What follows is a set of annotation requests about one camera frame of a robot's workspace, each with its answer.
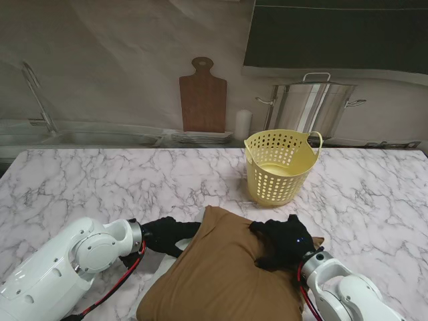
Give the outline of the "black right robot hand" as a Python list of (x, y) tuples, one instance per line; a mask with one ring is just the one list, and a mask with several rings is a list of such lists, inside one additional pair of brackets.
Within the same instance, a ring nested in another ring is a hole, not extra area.
[(316, 251), (312, 236), (295, 214), (287, 221), (253, 221), (249, 230), (267, 247), (267, 253), (255, 260), (255, 265), (263, 270), (292, 268), (307, 253)]

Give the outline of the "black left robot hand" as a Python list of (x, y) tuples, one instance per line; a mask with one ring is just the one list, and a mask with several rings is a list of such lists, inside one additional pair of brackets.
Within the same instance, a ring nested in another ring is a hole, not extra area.
[(179, 222), (173, 217), (163, 217), (141, 225), (140, 228), (146, 246), (150, 250), (178, 258), (183, 251), (176, 243), (192, 239), (200, 225), (200, 222)]

